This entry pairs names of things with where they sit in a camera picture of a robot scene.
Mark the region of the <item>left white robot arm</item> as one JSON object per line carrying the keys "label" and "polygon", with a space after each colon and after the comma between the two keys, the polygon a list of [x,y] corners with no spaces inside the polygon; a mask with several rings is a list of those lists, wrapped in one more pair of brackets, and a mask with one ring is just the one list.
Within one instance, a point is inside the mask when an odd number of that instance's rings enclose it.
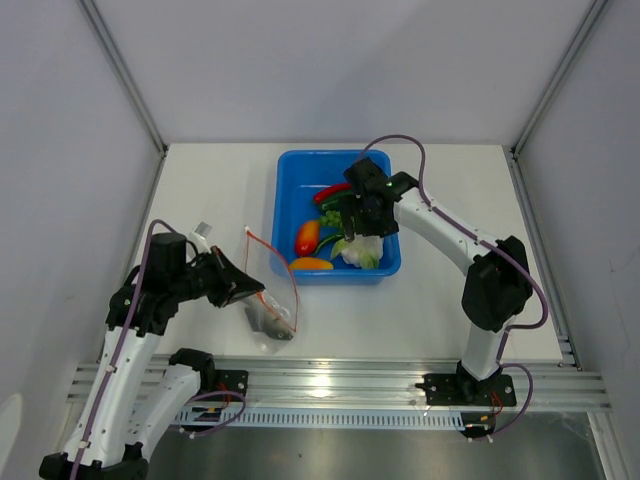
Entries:
{"label": "left white robot arm", "polygon": [[160,384],[135,405],[149,361],[181,304],[205,298],[224,308],[263,291],[217,247],[168,228],[149,231],[141,262],[111,297],[98,373],[73,434],[43,458],[43,479],[144,479],[155,447],[190,400],[225,396],[211,354],[181,348]]}

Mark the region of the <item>clear orange zip bag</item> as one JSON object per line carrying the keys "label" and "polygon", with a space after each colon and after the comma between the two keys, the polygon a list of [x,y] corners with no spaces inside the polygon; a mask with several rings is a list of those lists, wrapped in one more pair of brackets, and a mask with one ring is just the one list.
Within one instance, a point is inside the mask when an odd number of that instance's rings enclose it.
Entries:
{"label": "clear orange zip bag", "polygon": [[288,323],[294,328],[294,338],[279,341],[268,338],[262,333],[251,331],[251,336],[259,351],[265,355],[275,355],[286,348],[296,337],[299,330],[300,298],[295,277],[284,257],[268,242],[244,227],[244,246],[241,250],[241,269],[252,278],[261,282],[265,289],[283,307],[289,310]]}

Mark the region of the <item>grey toy fish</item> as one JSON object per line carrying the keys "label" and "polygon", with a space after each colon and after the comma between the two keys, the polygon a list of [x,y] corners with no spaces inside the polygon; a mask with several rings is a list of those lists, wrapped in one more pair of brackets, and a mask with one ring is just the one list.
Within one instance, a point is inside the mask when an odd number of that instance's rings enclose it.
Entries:
{"label": "grey toy fish", "polygon": [[268,292],[256,293],[243,301],[244,312],[251,330],[268,338],[289,341],[294,328],[288,323],[291,315]]}

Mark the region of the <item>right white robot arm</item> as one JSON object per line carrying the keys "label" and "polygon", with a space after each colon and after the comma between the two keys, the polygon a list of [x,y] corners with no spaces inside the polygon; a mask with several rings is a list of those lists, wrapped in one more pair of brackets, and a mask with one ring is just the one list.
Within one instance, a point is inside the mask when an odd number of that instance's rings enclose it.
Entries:
{"label": "right white robot arm", "polygon": [[425,201],[418,181],[405,172],[389,177],[376,166],[362,172],[352,166],[344,177],[353,191],[340,206],[348,239],[384,237],[404,227],[436,247],[464,275],[461,305],[471,328],[456,367],[456,389],[464,401],[481,402],[502,372],[499,357],[507,327],[532,295],[524,245],[514,236],[482,245],[468,226]]}

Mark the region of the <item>yellow orange mango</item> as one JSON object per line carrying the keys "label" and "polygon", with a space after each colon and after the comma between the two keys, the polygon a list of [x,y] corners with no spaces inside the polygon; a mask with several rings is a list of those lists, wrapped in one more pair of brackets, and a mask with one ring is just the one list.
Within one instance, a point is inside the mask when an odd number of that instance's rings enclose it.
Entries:
{"label": "yellow orange mango", "polygon": [[327,260],[315,257],[300,257],[289,264],[291,270],[333,270],[334,265]]}

